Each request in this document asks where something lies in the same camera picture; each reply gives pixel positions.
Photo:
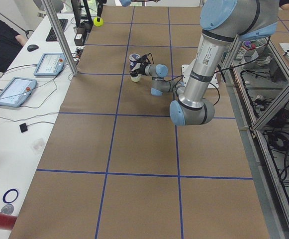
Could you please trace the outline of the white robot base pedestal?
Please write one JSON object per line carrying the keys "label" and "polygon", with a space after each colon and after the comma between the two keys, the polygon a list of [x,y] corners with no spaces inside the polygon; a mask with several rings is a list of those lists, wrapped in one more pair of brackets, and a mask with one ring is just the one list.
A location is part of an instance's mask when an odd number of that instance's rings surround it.
{"label": "white robot base pedestal", "polygon": [[[189,82],[192,68],[193,68],[192,64],[184,64],[181,66],[184,86],[186,86],[187,83]],[[201,80],[202,83],[208,83],[207,85],[208,88],[218,88],[218,80],[216,73],[214,73],[211,78],[199,76],[199,79]]]}

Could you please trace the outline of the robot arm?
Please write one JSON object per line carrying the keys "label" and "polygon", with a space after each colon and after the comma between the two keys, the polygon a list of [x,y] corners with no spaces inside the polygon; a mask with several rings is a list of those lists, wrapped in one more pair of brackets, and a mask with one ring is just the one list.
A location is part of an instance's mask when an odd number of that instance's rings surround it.
{"label": "robot arm", "polygon": [[198,125],[214,117],[214,105],[203,96],[228,45],[236,36],[254,40],[277,29],[277,0],[208,0],[202,7],[202,34],[187,84],[174,84],[177,100],[170,117],[177,126]]}
{"label": "robot arm", "polygon": [[145,2],[149,2],[149,0],[96,0],[97,9],[96,17],[94,17],[94,23],[100,23],[100,21],[102,20],[101,15],[103,11],[103,6],[105,4],[127,7],[134,2],[139,2],[142,5],[145,5]]}

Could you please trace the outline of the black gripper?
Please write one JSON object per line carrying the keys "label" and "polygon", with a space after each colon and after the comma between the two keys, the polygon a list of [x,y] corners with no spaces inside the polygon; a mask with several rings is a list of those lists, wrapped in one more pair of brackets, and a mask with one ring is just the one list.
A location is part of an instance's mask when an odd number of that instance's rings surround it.
{"label": "black gripper", "polygon": [[[99,3],[97,5],[97,16],[98,17],[101,17],[102,10],[103,10],[103,4]],[[136,71],[130,71],[129,73],[130,73],[131,77],[138,77],[140,74],[141,75],[149,75],[149,65],[142,65],[138,69],[136,69]]]}

